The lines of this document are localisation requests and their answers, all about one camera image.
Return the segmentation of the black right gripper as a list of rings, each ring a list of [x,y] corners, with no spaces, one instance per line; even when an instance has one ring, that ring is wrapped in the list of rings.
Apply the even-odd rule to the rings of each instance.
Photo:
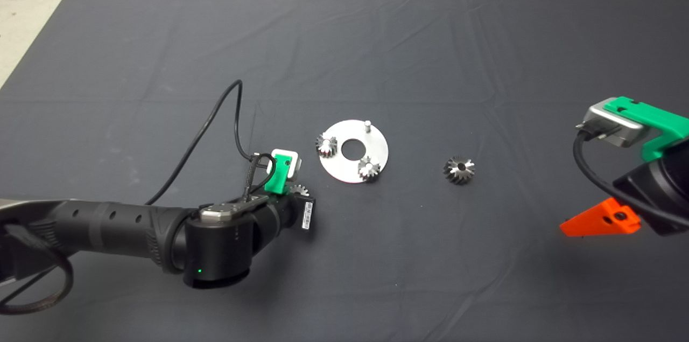
[[[665,155],[625,173],[614,186],[670,216],[687,219],[687,177],[687,155]],[[588,237],[634,234],[642,224],[630,206],[608,198],[559,226],[566,236]]]

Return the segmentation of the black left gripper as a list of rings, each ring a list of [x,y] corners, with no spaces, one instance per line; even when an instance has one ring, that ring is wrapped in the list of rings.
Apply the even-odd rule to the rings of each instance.
[[[284,229],[309,232],[314,227],[317,200],[301,194],[268,196],[254,211],[254,220],[263,235],[279,235]]]

